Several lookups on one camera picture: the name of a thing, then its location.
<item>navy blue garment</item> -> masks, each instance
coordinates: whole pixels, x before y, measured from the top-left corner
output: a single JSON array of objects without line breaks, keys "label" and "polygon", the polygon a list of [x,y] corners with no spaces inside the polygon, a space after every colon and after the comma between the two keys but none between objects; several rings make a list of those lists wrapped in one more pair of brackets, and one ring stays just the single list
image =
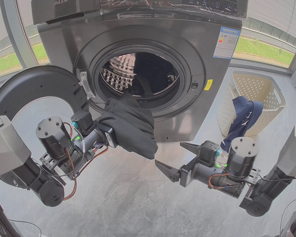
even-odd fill
[{"label": "navy blue garment", "polygon": [[262,114],[263,103],[248,100],[245,96],[240,96],[232,100],[237,117],[231,124],[228,136],[221,142],[220,147],[229,151],[231,141],[237,137],[243,137]]}]

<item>orange cable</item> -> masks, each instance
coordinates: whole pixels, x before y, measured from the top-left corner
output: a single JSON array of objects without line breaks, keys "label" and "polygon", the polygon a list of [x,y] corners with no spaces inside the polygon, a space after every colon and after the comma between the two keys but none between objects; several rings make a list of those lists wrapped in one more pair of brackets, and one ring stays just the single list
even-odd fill
[{"label": "orange cable", "polygon": [[87,163],[87,165],[85,165],[83,168],[82,168],[82,170],[80,171],[80,172],[82,172],[90,163],[91,163],[91,161],[93,161],[95,158],[97,158],[98,156],[100,156],[100,155],[102,155],[102,154],[104,154],[107,150],[108,150],[109,148],[108,147],[106,147],[106,149],[104,149],[102,152],[100,152],[100,153],[98,153],[97,155],[95,155],[94,156],[94,158],[92,159],[92,160],[90,160],[88,163]]},{"label": "orange cable", "polygon": [[215,175],[212,175],[211,177],[209,177],[209,180],[208,180],[208,185],[209,185],[209,187],[211,187],[211,188],[213,188],[213,189],[223,189],[223,188],[225,188],[225,187],[215,187],[215,186],[213,186],[213,185],[210,183],[210,181],[211,181],[211,179],[212,179],[214,176],[228,176],[228,175],[230,175],[230,173],[225,173],[225,174],[215,174]]},{"label": "orange cable", "polygon": [[[67,148],[65,148],[65,151],[66,151],[66,154],[67,154],[68,159],[69,159],[69,161],[70,161],[71,168],[74,169],[74,164],[72,163],[72,160],[71,160],[71,158],[70,158],[70,155],[69,155],[69,153],[68,153]],[[67,197],[65,197],[63,200],[68,200],[68,199],[70,199],[70,198],[76,193],[76,190],[77,190],[77,178],[76,178],[76,173],[73,172],[73,174],[74,174],[74,189],[73,189],[72,192],[71,192]]]},{"label": "orange cable", "polygon": [[69,134],[69,136],[71,138],[71,136],[72,136],[72,127],[71,127],[71,125],[68,122],[63,122],[63,123],[69,125],[69,127],[70,127],[70,134]]}]

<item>energy label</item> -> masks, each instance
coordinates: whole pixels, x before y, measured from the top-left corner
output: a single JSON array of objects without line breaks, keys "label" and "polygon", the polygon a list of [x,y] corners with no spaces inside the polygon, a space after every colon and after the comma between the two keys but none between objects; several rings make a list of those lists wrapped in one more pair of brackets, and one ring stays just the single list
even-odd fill
[{"label": "energy label", "polygon": [[240,30],[222,26],[213,57],[231,59],[236,49],[240,32]]}]

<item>qr code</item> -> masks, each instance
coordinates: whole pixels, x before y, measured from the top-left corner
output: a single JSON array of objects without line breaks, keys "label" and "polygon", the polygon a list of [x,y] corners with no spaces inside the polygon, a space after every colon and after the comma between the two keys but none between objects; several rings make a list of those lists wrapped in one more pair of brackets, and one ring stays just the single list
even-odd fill
[{"label": "qr code", "polygon": [[237,36],[229,36],[227,44],[235,45],[237,41]]}]

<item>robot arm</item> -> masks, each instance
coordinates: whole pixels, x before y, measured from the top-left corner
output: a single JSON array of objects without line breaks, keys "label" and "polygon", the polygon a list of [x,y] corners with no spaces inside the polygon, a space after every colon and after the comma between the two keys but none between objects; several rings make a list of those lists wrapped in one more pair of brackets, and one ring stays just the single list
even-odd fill
[{"label": "robot arm", "polygon": [[221,164],[219,145],[205,141],[202,145],[181,143],[181,146],[197,156],[180,169],[155,160],[155,165],[172,181],[180,180],[186,187],[198,180],[209,188],[238,198],[245,183],[250,188],[240,204],[248,214],[259,217],[270,208],[272,201],[296,178],[296,125],[282,148],[276,165],[268,175],[259,180],[261,170],[253,167],[258,147],[248,137],[235,138],[231,142],[228,160]]},{"label": "robot arm", "polygon": [[0,179],[12,186],[32,189],[47,206],[59,205],[64,199],[63,186],[66,183],[55,167],[72,180],[74,171],[76,177],[79,176],[83,167],[93,160],[94,149],[118,145],[113,129],[93,121],[89,112],[80,110],[71,120],[81,134],[74,140],[60,117],[49,117],[38,124],[36,136],[46,148],[46,153],[40,158],[42,165],[38,165],[10,120],[0,116]]}]

